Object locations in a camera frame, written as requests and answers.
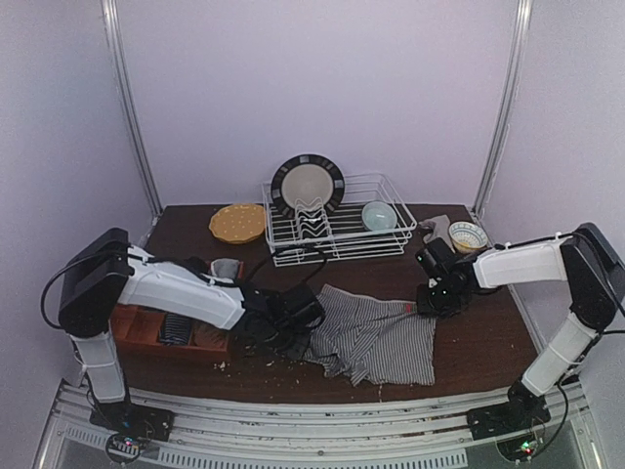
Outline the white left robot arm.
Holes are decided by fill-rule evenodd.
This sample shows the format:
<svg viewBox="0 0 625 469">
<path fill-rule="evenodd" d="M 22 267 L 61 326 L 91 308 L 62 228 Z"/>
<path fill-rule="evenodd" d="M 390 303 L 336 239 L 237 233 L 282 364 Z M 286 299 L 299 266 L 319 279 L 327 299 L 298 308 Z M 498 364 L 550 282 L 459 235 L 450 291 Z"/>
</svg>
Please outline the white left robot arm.
<svg viewBox="0 0 625 469">
<path fill-rule="evenodd" d="M 326 313 L 303 278 L 285 291 L 253 278 L 219 277 L 199 259 L 154 256 L 112 228 L 91 242 L 45 284 L 40 303 L 62 282 L 58 316 L 44 321 L 70 337 L 99 405 L 127 405 L 127 381 L 110 330 L 116 306 L 137 306 L 237 331 L 291 360 L 307 350 Z"/>
</svg>

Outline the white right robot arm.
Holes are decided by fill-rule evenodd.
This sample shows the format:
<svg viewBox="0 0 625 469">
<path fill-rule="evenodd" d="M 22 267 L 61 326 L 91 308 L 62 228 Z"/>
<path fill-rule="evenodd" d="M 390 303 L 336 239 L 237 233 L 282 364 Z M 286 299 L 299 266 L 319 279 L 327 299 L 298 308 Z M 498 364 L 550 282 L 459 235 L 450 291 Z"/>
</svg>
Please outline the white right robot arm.
<svg viewBox="0 0 625 469">
<path fill-rule="evenodd" d="M 558 381 L 579 366 L 624 312 L 624 262 L 602 230 L 587 222 L 565 234 L 496 244 L 461 254 L 435 238 L 417 252 L 427 282 L 417 288 L 417 312 L 446 319 L 476 296 L 514 290 L 529 317 L 553 315 L 536 359 L 508 391 L 509 411 L 531 415 Z"/>
</svg>

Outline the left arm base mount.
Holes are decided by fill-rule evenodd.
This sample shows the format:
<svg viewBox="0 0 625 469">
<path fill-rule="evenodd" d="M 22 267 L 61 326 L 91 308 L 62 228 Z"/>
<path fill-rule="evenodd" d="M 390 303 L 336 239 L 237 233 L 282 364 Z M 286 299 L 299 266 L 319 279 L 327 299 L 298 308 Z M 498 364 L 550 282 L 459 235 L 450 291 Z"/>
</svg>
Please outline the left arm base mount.
<svg viewBox="0 0 625 469">
<path fill-rule="evenodd" d="M 126 467 L 140 458 L 152 442 L 168 442 L 173 429 L 173 411 L 147 405 L 137 405 L 126 396 L 121 402 L 103 404 L 93 389 L 87 391 L 91 406 L 90 423 L 105 428 L 111 434 L 104 443 L 108 459 Z"/>
</svg>

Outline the grey striped boxer underwear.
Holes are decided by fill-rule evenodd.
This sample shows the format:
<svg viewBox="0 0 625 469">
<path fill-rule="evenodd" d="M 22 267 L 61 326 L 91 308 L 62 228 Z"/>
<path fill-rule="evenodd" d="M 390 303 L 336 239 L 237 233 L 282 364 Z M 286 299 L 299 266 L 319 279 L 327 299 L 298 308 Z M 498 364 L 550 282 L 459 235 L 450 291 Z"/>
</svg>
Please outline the grey striped boxer underwear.
<svg viewBox="0 0 625 469">
<path fill-rule="evenodd" d="M 437 321 L 417 314 L 416 305 L 380 300 L 325 284 L 317 295 L 326 318 L 312 332 L 304 360 L 328 378 L 347 376 L 353 386 L 435 384 Z"/>
</svg>

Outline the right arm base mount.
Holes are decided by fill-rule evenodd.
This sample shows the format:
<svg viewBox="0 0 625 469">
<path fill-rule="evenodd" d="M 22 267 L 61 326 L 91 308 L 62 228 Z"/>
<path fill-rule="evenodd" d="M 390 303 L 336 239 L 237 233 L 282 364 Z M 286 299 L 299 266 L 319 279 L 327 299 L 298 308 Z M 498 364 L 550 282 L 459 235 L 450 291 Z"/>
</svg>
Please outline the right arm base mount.
<svg viewBox="0 0 625 469">
<path fill-rule="evenodd" d="M 535 395 L 518 378 L 502 404 L 472 408 L 467 424 L 474 441 L 503 437 L 496 446 L 511 462 L 526 462 L 537 455 L 540 442 L 533 426 L 551 420 L 543 395 Z"/>
</svg>

